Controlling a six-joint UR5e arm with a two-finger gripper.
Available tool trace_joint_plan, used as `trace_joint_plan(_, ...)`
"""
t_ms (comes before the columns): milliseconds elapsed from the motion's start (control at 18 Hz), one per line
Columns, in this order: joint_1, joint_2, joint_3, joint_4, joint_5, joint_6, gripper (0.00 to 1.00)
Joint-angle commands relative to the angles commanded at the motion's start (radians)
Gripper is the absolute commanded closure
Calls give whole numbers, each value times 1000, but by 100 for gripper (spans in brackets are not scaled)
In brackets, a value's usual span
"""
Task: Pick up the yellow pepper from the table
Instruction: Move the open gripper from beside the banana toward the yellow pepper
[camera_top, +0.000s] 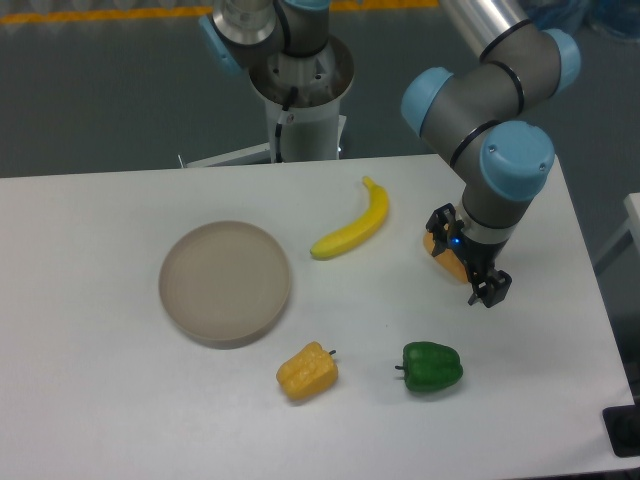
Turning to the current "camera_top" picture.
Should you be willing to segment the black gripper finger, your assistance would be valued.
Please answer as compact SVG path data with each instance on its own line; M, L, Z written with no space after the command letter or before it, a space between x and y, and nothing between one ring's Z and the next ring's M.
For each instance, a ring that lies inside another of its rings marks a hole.
M512 277L503 270L490 269L486 273L473 272L472 293L468 299L470 306L480 302L485 307L493 307L502 302L511 287Z
M454 237L449 228L456 223L456 210L451 203L436 209L426 223L425 239L430 241L427 247L431 256L439 256L452 248Z

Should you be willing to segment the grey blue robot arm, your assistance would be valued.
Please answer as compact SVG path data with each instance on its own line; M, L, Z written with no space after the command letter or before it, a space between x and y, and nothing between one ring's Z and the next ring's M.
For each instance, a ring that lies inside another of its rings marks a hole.
M329 8L326 1L218 1L199 21L220 67L247 72L262 98L275 163L338 155L339 104L354 64L329 32ZM457 205L429 218L429 253L455 258L471 301L490 307L512 283L496 259L555 160L546 133L520 115L574 82L581 56L570 35L537 28L514 1L446 1L443 9L478 66L464 77L426 70L400 108L465 185Z

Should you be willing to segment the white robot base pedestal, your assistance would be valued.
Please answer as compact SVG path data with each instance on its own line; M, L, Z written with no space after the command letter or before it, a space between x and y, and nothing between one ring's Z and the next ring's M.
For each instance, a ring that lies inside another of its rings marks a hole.
M253 90L264 103L268 141L186 163L186 168L334 160L346 117L343 97L354 78L347 46L331 35L309 57L278 53L249 70Z

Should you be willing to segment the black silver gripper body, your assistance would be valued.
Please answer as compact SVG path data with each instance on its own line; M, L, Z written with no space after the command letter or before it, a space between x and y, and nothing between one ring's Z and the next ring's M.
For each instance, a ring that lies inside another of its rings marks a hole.
M449 268L456 279L468 279L476 272L481 278L511 276L495 267L495 261L511 237L511 228L490 228L474 220L464 206L451 208L449 247L452 261Z

